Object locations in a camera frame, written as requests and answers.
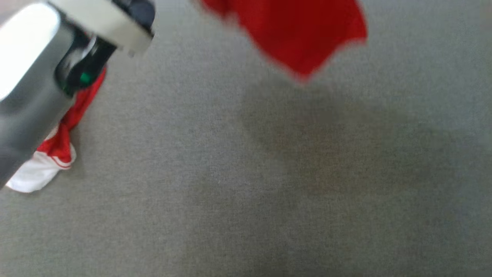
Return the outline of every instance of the red and white cloth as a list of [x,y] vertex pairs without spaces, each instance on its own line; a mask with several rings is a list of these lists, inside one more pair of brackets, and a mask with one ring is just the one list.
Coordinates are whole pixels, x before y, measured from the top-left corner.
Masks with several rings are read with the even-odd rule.
[[7,187],[29,193],[45,187],[60,170],[70,169],[77,157],[70,143],[70,131],[79,124],[82,116],[102,85],[106,69],[89,88],[76,94],[75,104],[63,117],[32,158],[25,162],[6,184]]

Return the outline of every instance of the silver metal arm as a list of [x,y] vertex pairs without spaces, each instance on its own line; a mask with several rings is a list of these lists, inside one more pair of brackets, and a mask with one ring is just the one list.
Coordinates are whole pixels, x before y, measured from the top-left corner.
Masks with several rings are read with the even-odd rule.
[[117,48],[101,37],[89,41],[59,8],[30,5],[0,28],[0,188],[59,123],[76,91],[91,84],[81,75],[95,80]]

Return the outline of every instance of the red cloth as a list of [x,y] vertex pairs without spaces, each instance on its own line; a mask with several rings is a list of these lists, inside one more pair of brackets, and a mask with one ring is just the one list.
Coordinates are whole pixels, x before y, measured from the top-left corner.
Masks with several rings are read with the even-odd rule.
[[348,41],[365,41],[355,0],[201,0],[222,18],[237,17],[256,44],[302,78]]
[[61,120],[56,134],[46,139],[37,148],[37,151],[46,153],[49,157],[56,157],[54,161],[62,168],[68,168],[69,166],[66,164],[71,164],[74,158],[70,150],[70,131],[79,124],[82,116],[84,116],[84,113],[99,91],[105,75],[106,69],[104,69],[91,87],[77,92],[75,104]]

